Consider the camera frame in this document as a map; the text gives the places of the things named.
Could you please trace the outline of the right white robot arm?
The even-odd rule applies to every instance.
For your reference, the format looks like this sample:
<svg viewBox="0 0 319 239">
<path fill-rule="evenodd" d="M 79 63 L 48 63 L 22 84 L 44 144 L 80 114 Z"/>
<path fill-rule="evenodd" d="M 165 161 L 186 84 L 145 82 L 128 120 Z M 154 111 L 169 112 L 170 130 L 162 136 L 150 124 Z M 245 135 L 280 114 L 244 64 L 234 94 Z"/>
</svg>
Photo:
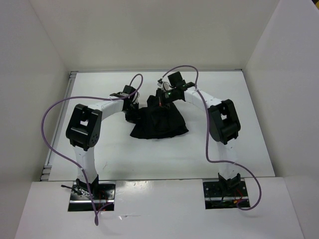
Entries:
<svg viewBox="0 0 319 239">
<path fill-rule="evenodd" d="M 206 114 L 207 132 L 205 140 L 205 157 L 210 163 L 225 163 L 219 166 L 219 192 L 224 196 L 231 195 L 239 185 L 241 176 L 236 170 L 237 155 L 234 140 L 237 139 L 241 125 L 234 103 L 231 100 L 220 100 L 200 90 L 194 83 L 183 83 L 170 90 L 157 89 L 156 96 L 161 106 L 177 100 L 190 103 Z M 219 159 L 209 159 L 209 139 L 212 138 L 218 146 Z"/>
</svg>

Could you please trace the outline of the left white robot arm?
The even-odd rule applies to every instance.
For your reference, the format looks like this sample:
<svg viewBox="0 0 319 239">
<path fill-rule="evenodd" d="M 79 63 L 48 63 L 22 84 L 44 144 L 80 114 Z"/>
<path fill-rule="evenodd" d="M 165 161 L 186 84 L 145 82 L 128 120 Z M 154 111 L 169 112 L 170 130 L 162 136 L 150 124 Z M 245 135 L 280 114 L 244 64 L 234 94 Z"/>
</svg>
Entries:
<svg viewBox="0 0 319 239">
<path fill-rule="evenodd" d="M 108 101 L 101 101 L 91 105 L 77 104 L 73 110 L 66 130 L 66 137 L 72 145 L 78 168 L 77 186 L 86 198 L 94 199 L 99 194 L 99 176 L 95 167 L 94 147 L 100 138 L 102 121 L 107 117 L 124 112 L 137 118 L 139 109 L 136 93 L 126 99 L 124 94 L 111 94 Z"/>
</svg>

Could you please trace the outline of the black skirt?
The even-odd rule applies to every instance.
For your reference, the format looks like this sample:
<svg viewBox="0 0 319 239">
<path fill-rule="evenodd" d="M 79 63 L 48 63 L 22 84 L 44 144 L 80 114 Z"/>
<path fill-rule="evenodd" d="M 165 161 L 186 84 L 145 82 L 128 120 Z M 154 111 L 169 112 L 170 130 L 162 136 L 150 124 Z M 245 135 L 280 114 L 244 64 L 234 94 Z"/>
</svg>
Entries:
<svg viewBox="0 0 319 239">
<path fill-rule="evenodd" d="M 147 106 L 125 112 L 125 120 L 135 124 L 130 136 L 137 139 L 163 139 L 188 132 L 185 120 L 174 103 L 160 106 L 159 98 L 150 95 Z"/>
</svg>

